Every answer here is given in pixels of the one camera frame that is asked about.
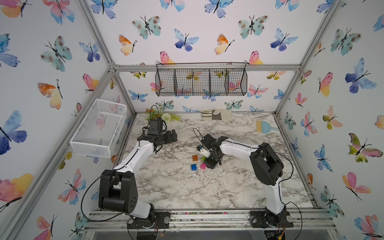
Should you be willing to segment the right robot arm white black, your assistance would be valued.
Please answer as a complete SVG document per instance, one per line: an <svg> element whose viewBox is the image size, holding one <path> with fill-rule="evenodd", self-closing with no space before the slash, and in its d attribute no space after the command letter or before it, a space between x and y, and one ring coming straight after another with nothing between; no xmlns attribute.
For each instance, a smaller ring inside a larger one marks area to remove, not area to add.
<svg viewBox="0 0 384 240"><path fill-rule="evenodd" d="M247 145L224 136L215 139L207 134L200 140L197 150L206 157L204 163L210 169L215 168L225 155L250 161L256 178L264 185L266 209L276 216L283 212L285 207L279 183L282 181L284 164L269 144Z"/></svg>

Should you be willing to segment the pink lego brick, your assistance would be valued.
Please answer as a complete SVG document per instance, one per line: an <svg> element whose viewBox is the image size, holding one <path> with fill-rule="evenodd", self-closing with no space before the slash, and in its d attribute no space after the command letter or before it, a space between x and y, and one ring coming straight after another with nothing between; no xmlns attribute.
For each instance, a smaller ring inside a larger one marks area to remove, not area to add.
<svg viewBox="0 0 384 240"><path fill-rule="evenodd" d="M202 163L202 164L200 165L200 168L201 168L202 170L205 170L205 169L207 168L207 165L206 165L205 163Z"/></svg>

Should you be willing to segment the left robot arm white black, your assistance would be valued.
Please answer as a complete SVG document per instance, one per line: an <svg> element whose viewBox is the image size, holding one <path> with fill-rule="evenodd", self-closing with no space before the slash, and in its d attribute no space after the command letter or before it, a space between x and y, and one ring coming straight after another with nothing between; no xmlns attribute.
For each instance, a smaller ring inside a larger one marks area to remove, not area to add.
<svg viewBox="0 0 384 240"><path fill-rule="evenodd" d="M135 173L157 147L178 140L175 130L158 135L142 134L129 155L113 170L105 170L100 178L99 208L125 213L138 219L153 220L154 206L139 199Z"/></svg>

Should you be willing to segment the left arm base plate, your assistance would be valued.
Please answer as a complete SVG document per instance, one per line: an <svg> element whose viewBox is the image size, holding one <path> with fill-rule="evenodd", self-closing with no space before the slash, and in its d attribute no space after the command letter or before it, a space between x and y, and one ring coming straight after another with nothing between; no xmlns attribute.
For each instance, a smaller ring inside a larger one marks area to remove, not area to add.
<svg viewBox="0 0 384 240"><path fill-rule="evenodd" d="M128 230L142 230L142 229L168 229L171 222L170 212L152 211L145 219L133 217L128 220Z"/></svg>

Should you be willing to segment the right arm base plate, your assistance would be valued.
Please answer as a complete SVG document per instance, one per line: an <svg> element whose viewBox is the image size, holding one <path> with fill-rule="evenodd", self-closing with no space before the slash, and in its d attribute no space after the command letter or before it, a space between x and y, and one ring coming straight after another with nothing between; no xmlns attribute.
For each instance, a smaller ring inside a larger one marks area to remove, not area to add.
<svg viewBox="0 0 384 240"><path fill-rule="evenodd" d="M253 228L285 227L293 228L293 218L290 213L283 209L281 213L274 214L268 209L250 212L250 224Z"/></svg>

